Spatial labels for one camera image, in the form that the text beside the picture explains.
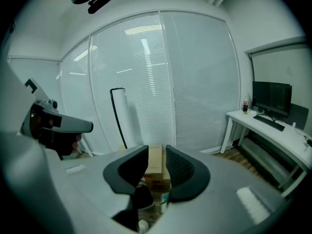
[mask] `wooden floor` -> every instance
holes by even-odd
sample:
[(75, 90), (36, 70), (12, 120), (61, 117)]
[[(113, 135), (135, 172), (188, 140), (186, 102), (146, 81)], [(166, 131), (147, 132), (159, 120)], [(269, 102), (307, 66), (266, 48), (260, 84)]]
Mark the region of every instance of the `wooden floor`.
[(231, 149), (226, 150), (223, 154), (216, 153), (213, 155), (237, 162), (246, 168), (249, 172), (277, 188), (277, 182), (274, 180), (274, 178), (257, 162), (255, 162), (242, 148), (232, 147)]

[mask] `white desk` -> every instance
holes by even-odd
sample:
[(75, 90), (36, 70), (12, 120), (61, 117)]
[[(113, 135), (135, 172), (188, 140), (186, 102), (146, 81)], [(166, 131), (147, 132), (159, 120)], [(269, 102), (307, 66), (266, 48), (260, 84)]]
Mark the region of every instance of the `white desk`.
[(283, 196), (288, 195), (305, 177), (307, 172), (312, 169), (312, 148), (307, 146), (304, 137), (296, 132), (296, 130), (281, 121), (277, 121), (279, 124), (285, 126), (285, 129), (281, 132), (274, 127), (271, 127), (257, 119), (254, 119), (255, 112), (248, 111), (248, 114), (244, 114), (242, 110), (228, 112), (229, 123), (225, 134), (225, 138), (221, 147), (221, 153), (224, 153), (226, 145), (229, 141), (233, 120), (244, 126), (242, 135), (240, 137), (238, 145), (240, 146), (246, 129), (251, 129), (255, 133), (259, 134), (273, 145), (278, 147), (281, 151), (286, 153), (291, 159), (297, 163), (297, 167), (290, 174), (292, 176), (294, 172), (300, 167), (302, 168), (302, 174), (293, 182), (293, 184), (283, 192)]

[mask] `window blinds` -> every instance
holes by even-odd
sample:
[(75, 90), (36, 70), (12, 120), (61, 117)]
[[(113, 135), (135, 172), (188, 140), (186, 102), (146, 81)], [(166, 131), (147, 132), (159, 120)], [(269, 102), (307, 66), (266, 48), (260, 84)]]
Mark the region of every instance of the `window blinds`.
[(220, 147), (226, 113), (239, 107), (239, 72), (226, 25), (195, 13), (161, 15), (173, 73), (177, 145)]
[(69, 116), (92, 121), (93, 131), (84, 134), (90, 150), (95, 154), (111, 151), (98, 121), (91, 93), (88, 65), (89, 41), (72, 50), (60, 63), (61, 90), (66, 112)]
[(91, 36), (91, 81), (112, 150), (122, 145), (110, 89), (123, 87), (141, 144), (173, 144), (171, 88), (158, 14), (131, 17)]
[(58, 111), (64, 114), (59, 87), (59, 62), (30, 58), (12, 58), (10, 61), (14, 73), (23, 84), (33, 78), (47, 96), (58, 102)]

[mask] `keyboard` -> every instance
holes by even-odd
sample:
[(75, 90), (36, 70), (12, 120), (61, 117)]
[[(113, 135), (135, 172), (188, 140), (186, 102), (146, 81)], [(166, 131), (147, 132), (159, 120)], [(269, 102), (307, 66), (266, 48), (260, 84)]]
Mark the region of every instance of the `keyboard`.
[(259, 115), (256, 115), (256, 116), (254, 116), (253, 117), (254, 119), (257, 119), (257, 120), (260, 120), (261, 122), (263, 122), (263, 123), (266, 123), (266, 124), (268, 124), (269, 126), (272, 126), (272, 127), (274, 127), (275, 129), (277, 129), (277, 130), (280, 130), (281, 132), (284, 130), (284, 126), (282, 126), (282, 125), (280, 125), (280, 124), (278, 124), (278, 123), (276, 123), (276, 122), (274, 122), (274, 121), (272, 121), (272, 120), (270, 120), (270, 119), (267, 119), (267, 118), (264, 118), (264, 117), (261, 117), (261, 116), (259, 116)]

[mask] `computer monitor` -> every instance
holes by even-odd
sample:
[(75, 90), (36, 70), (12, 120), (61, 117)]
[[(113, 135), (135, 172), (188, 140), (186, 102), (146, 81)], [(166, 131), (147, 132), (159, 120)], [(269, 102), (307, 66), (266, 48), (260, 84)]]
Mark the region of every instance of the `computer monitor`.
[(253, 106), (263, 108), (268, 114), (288, 117), (292, 99), (292, 86), (284, 83), (253, 82)]

